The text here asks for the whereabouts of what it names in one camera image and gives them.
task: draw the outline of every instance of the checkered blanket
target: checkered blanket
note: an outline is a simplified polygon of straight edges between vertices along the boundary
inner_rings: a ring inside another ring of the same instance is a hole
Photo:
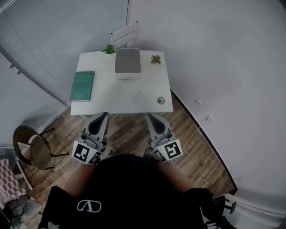
[[[0,159],[0,208],[3,209],[7,202],[25,194],[26,190],[19,187],[9,167],[8,159]]]

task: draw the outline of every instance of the white table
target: white table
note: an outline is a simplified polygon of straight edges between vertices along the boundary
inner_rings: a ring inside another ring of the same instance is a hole
[[[151,64],[159,55],[161,65]],[[94,71],[90,102],[71,102],[71,115],[173,112],[168,73],[163,52],[140,51],[141,78],[115,79],[115,54],[89,52],[80,55],[77,72]],[[157,102],[163,97],[163,105]]]

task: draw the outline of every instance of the green potted plant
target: green potted plant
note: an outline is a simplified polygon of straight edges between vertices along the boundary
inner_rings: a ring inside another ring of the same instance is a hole
[[[159,64],[159,65],[161,65],[161,57],[160,56],[158,56],[158,55],[153,55],[152,57],[151,57],[151,61],[150,61],[150,63],[152,63],[152,64]]]
[[[107,48],[104,49],[102,52],[105,52],[105,54],[113,54],[116,51],[113,48],[113,45],[107,45]]]

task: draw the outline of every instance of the gray box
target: gray box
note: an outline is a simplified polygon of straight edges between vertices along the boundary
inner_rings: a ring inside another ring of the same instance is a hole
[[[140,50],[122,48],[116,50],[116,79],[139,79],[141,77]]]

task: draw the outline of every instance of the green book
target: green book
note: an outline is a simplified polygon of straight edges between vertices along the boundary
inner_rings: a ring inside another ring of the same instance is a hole
[[[94,72],[76,72],[71,88],[71,101],[90,101]]]

